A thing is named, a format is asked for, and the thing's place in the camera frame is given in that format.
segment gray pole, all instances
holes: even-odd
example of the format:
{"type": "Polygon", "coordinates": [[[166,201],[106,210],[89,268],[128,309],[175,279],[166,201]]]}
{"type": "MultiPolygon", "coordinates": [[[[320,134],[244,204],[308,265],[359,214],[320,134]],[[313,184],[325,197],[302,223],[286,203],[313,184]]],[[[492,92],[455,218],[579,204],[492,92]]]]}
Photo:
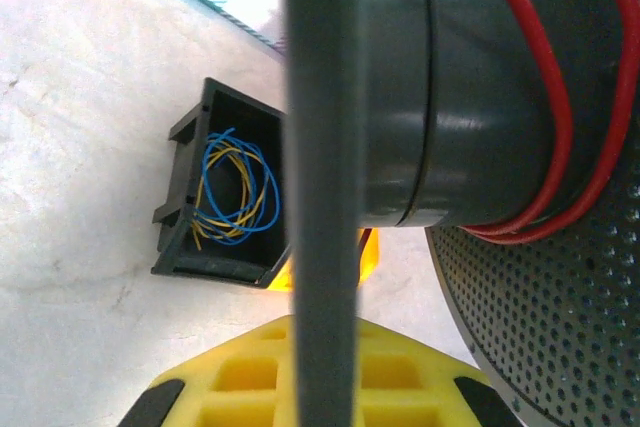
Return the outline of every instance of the gray pole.
{"type": "Polygon", "coordinates": [[[362,204],[362,0],[287,0],[288,232],[304,427],[353,417],[356,229],[362,204]]]}

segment perforated disc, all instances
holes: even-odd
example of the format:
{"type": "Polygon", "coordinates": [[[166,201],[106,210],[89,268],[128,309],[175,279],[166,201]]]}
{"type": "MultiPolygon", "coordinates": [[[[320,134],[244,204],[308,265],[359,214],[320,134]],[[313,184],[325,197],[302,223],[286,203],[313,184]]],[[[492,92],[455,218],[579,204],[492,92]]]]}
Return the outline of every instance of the perforated disc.
{"type": "Polygon", "coordinates": [[[513,247],[458,228],[427,236],[463,337],[525,422],[640,425],[638,108],[606,191],[575,225],[513,247]]]}

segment gray floor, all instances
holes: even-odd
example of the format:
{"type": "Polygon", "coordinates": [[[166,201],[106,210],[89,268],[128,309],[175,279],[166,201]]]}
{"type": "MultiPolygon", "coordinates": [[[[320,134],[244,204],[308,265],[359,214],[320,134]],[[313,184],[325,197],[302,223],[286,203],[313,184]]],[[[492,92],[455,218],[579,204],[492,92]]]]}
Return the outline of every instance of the gray floor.
{"type": "MultiPolygon", "coordinates": [[[[168,128],[213,76],[278,108],[280,61],[188,0],[0,0],[0,424],[117,424],[154,376],[290,310],[152,277],[168,128]]],[[[471,361],[420,230],[384,231],[362,316],[471,361]]]]}

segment red cable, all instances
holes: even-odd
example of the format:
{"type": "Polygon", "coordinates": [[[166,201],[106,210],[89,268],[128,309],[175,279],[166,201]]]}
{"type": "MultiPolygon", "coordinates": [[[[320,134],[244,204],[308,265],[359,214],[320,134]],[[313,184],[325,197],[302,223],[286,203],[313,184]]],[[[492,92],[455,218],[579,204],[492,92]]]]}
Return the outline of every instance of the red cable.
{"type": "Polygon", "coordinates": [[[540,69],[547,88],[555,123],[555,146],[547,176],[531,205],[515,219],[502,224],[469,226],[465,229],[477,235],[499,235],[514,232],[533,222],[553,200],[569,164],[573,142],[573,116],[569,94],[562,80],[562,71],[551,43],[531,0],[507,0],[522,29],[529,49],[540,69]]]}
{"type": "MultiPolygon", "coordinates": [[[[522,14],[521,12],[516,10],[514,3],[525,3],[525,0],[517,0],[515,2],[514,0],[508,1],[511,7],[514,9],[514,13],[518,17],[520,25],[522,26],[524,18],[520,18],[522,14]]],[[[640,0],[616,0],[616,3],[620,10],[622,24],[624,27],[622,56],[620,58],[618,69],[616,94],[613,104],[611,121],[609,124],[609,130],[607,132],[607,137],[602,147],[595,172],[589,184],[587,185],[579,199],[567,211],[540,226],[532,228],[531,230],[522,233],[507,233],[503,229],[496,228],[496,226],[489,226],[487,228],[466,228],[467,231],[476,234],[481,239],[496,244],[510,245],[532,242],[547,237],[578,220],[593,206],[593,204],[600,196],[600,193],[611,177],[611,173],[613,172],[613,169],[617,164],[618,157],[624,144],[624,139],[629,127],[629,121],[633,108],[633,100],[635,97],[638,73],[640,71],[640,0]],[[502,232],[497,235],[496,232],[500,230],[502,230],[502,232]]],[[[533,50],[534,45],[532,44],[528,35],[527,40],[529,42],[530,48],[533,50]]],[[[542,70],[544,78],[545,74],[543,69],[546,69],[547,67],[543,67],[540,62],[538,62],[538,66],[542,70]]],[[[551,107],[554,110],[556,109],[556,105],[553,103],[551,104],[551,107]]],[[[557,114],[555,112],[554,116],[556,118],[556,135],[558,135],[557,114]]]]}

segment yellow plastic part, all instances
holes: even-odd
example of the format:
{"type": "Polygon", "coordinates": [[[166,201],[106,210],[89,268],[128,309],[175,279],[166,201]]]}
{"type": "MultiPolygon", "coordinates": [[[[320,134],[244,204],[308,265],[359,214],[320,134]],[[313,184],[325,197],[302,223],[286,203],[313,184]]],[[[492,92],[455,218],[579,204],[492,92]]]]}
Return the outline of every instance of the yellow plastic part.
{"type": "MultiPolygon", "coordinates": [[[[360,283],[369,278],[371,273],[375,270],[378,262],[380,261],[380,234],[378,229],[371,229],[371,235],[364,247],[362,256],[360,257],[360,283]]],[[[276,290],[279,292],[291,292],[293,290],[293,276],[292,273],[293,261],[291,259],[282,266],[278,275],[273,279],[273,282],[267,287],[267,290],[276,290]]]]}
{"type": "MultiPolygon", "coordinates": [[[[158,377],[185,382],[162,427],[296,427],[293,317],[283,317],[158,377]]],[[[354,427],[481,427],[453,379],[486,376],[448,355],[358,321],[354,427]]]]}

